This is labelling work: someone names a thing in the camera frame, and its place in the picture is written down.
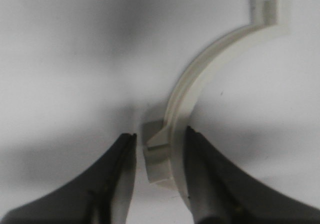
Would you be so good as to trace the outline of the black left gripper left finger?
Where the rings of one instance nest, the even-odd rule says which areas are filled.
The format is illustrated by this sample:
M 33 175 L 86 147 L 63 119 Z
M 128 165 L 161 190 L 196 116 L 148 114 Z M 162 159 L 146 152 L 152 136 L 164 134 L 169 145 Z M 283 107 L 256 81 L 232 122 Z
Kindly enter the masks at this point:
M 2 223 L 125 223 L 136 172 L 136 134 L 121 134 L 93 165 Z

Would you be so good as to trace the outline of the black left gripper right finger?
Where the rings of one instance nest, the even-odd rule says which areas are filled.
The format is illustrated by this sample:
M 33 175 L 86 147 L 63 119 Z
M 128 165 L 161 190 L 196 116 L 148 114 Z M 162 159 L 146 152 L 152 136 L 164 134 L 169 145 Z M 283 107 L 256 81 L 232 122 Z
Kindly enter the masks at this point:
M 194 223 L 319 223 L 319 209 L 248 175 L 191 127 L 185 133 L 184 172 Z

